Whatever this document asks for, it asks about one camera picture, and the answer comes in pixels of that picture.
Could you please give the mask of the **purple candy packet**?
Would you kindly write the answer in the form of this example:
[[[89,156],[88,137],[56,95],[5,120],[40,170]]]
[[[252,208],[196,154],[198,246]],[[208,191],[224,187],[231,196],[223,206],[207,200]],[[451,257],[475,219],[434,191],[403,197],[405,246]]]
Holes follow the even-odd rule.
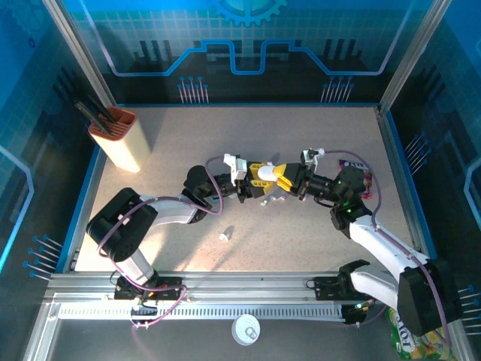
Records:
[[[362,162],[354,162],[354,161],[349,161],[345,159],[339,159],[338,165],[340,170],[346,168],[347,166],[352,166],[352,167],[361,169],[363,171],[363,174],[364,174],[363,183],[365,185],[365,191],[362,193],[362,198],[371,199],[372,198],[371,187],[373,185],[373,175],[370,169]]]

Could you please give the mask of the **cream utensil holder orange top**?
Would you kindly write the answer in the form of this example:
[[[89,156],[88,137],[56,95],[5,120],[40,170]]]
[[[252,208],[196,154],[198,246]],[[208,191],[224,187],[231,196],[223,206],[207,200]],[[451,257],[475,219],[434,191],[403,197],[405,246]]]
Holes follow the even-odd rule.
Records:
[[[108,107],[107,111],[116,121],[106,122],[110,135],[93,123],[88,128],[89,134],[117,168],[138,173],[151,154],[138,116],[114,106]]]

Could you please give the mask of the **white can lid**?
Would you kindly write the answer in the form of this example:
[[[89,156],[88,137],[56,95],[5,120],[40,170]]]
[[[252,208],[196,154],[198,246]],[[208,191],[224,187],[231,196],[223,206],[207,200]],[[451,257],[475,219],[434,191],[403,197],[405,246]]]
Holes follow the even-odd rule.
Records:
[[[233,339],[242,346],[254,344],[260,336],[260,323],[250,314],[237,317],[231,327]]]

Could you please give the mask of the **green yellow candy bag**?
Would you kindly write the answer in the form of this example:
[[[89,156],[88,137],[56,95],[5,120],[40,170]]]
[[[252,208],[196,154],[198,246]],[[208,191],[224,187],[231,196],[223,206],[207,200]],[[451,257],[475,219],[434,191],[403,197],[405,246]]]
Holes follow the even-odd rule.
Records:
[[[389,308],[385,312],[391,330],[391,345],[402,360],[434,359],[439,361],[458,361],[442,340],[441,328],[423,336],[414,335],[403,323],[398,312]]]

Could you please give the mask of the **aluminium side rail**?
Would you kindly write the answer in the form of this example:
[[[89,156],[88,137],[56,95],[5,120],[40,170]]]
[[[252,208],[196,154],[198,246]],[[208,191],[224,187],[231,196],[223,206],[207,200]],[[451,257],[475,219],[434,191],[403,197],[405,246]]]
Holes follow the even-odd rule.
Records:
[[[392,115],[389,111],[386,114],[382,114],[380,107],[375,107],[374,111],[413,247],[435,259],[437,258],[437,251]]]
[[[68,228],[67,237],[62,249],[62,259],[58,264],[61,273],[69,273],[71,271],[71,264],[80,252],[85,236],[86,225],[89,222],[103,169],[104,166],[99,164],[92,167],[92,172],[89,174],[90,177],[80,192],[79,202],[74,210],[72,222]]]

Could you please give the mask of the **long aluminium base rail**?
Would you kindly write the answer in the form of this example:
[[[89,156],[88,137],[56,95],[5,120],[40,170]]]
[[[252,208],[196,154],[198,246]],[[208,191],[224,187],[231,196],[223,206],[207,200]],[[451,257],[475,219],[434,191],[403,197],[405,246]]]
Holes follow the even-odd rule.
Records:
[[[339,297],[332,293],[316,299],[313,279],[334,278],[337,272],[160,272],[162,278],[181,278],[187,286],[186,299],[200,304],[355,304],[367,296]],[[111,272],[54,274],[44,300],[94,302],[112,300],[117,275]]]

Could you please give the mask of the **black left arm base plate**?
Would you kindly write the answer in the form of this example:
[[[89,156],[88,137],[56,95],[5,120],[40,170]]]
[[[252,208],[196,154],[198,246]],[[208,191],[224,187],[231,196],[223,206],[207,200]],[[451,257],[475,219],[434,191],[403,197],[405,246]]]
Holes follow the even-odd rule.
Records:
[[[180,296],[182,280],[179,277],[163,277],[154,274],[144,286],[160,288],[161,290],[151,291],[133,286],[123,276],[120,276],[116,281],[114,298],[115,300],[134,300],[138,298],[141,301],[174,301]]]

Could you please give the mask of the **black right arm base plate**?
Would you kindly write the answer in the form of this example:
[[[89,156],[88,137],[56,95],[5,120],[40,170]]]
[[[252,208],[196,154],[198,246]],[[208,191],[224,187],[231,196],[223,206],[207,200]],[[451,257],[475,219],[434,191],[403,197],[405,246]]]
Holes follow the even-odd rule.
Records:
[[[372,299],[364,293],[348,290],[338,283],[337,277],[316,277],[313,289],[317,301],[367,301]]]

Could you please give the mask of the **aluminium frame post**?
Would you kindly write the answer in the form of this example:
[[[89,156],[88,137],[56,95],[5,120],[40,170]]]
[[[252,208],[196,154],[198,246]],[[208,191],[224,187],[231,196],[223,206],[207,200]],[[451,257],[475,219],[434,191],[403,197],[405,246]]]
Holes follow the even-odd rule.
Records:
[[[95,60],[81,38],[62,0],[42,0],[42,2],[56,24],[57,29],[65,39],[99,101],[105,107],[116,105],[113,94],[108,88]]]
[[[431,3],[380,100],[380,117],[387,115],[393,106],[451,3],[452,0],[433,0]]]

